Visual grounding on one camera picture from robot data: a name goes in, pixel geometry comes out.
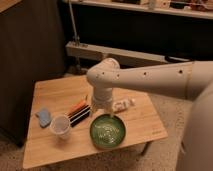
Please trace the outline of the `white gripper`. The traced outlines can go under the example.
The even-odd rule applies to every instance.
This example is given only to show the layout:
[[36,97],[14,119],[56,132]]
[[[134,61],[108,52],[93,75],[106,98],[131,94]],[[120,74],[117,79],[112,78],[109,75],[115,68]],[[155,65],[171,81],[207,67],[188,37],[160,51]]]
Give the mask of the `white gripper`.
[[91,111],[96,113],[103,109],[105,113],[112,112],[113,89],[112,88],[93,88],[91,97]]

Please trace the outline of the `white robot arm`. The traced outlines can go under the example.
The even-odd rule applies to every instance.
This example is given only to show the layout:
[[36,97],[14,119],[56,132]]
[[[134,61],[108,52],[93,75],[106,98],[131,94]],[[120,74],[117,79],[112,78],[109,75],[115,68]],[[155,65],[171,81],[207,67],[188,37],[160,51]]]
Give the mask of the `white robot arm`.
[[87,81],[97,108],[112,101],[115,87],[191,100],[175,171],[213,171],[213,61],[122,69],[107,58],[87,71]]

